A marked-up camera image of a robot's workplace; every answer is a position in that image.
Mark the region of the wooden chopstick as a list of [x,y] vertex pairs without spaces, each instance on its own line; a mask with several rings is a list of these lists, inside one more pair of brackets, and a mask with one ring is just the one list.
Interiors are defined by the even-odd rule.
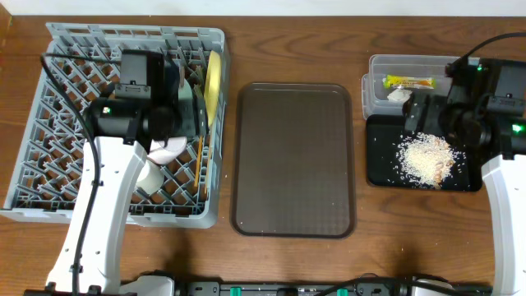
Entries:
[[205,174],[205,190],[204,193],[206,196],[208,196],[208,182],[209,182],[209,173],[210,173],[210,164],[213,159],[213,144],[214,144],[215,136],[214,134],[210,134],[210,142],[209,142],[209,153],[207,158],[207,166],[206,166],[206,174]]
[[195,172],[195,179],[194,179],[194,187],[199,186],[199,180],[201,176],[201,158],[202,158],[202,150],[203,150],[203,144],[204,144],[204,136],[199,137],[198,141],[198,153],[196,158],[196,172]]

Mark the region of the green yellow snack wrapper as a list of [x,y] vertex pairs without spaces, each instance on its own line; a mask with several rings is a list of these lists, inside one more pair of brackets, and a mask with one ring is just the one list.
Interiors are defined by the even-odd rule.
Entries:
[[383,79],[383,86],[386,89],[423,89],[433,90],[436,88],[436,81],[431,77],[412,77],[387,75]]

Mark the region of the pink bowl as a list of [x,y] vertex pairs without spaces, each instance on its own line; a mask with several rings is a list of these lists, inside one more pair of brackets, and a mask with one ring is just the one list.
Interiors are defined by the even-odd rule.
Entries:
[[169,138],[167,141],[152,141],[147,158],[155,164],[166,165],[175,160],[186,149],[186,145],[184,136]]

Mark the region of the yellow plate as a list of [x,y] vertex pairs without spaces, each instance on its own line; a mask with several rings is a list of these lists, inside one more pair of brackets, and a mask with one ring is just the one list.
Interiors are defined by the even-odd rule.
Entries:
[[217,107],[219,104],[219,92],[221,84],[221,57],[220,54],[211,51],[205,80],[205,109],[208,127],[213,125]]

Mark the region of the white cup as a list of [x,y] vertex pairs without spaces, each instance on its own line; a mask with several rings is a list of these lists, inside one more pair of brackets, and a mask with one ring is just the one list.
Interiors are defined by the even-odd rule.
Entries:
[[136,180],[136,189],[141,189],[146,195],[156,193],[164,183],[164,175],[160,167],[147,160]]

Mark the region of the light blue bowl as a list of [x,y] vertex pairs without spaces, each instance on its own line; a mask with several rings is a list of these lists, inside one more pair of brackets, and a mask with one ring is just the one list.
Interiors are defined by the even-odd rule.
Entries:
[[178,89],[178,100],[180,102],[193,100],[192,88],[187,80],[184,80],[182,87]]

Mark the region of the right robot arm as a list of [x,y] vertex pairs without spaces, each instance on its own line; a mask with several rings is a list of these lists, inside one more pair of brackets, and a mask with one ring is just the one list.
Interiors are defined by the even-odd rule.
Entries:
[[447,95],[412,95],[404,130],[444,137],[481,165],[490,201],[494,295],[525,293],[525,64],[468,57],[448,64]]

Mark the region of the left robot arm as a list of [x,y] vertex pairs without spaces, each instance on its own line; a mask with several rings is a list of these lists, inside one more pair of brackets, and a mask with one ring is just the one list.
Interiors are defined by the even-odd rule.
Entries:
[[81,184],[67,236],[43,289],[27,295],[174,295],[175,279],[162,271],[124,284],[120,260],[132,194],[152,144],[173,146],[182,135],[180,67],[167,53],[125,49],[111,83],[80,111],[40,62],[85,136]]

